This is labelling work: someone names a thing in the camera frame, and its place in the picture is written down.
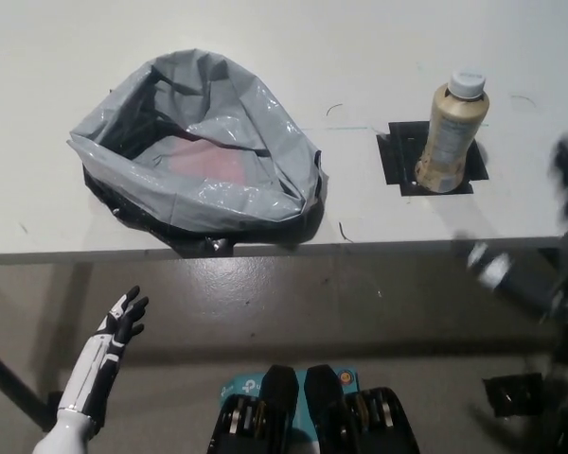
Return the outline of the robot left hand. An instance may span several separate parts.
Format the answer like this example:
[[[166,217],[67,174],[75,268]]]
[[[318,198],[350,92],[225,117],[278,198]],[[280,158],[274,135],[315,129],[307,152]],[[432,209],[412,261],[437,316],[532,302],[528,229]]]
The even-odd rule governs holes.
[[[89,417],[96,429],[104,425],[107,400],[127,346],[144,330],[141,319],[149,299],[139,293],[138,286],[124,293],[84,344],[59,403],[61,410]]]

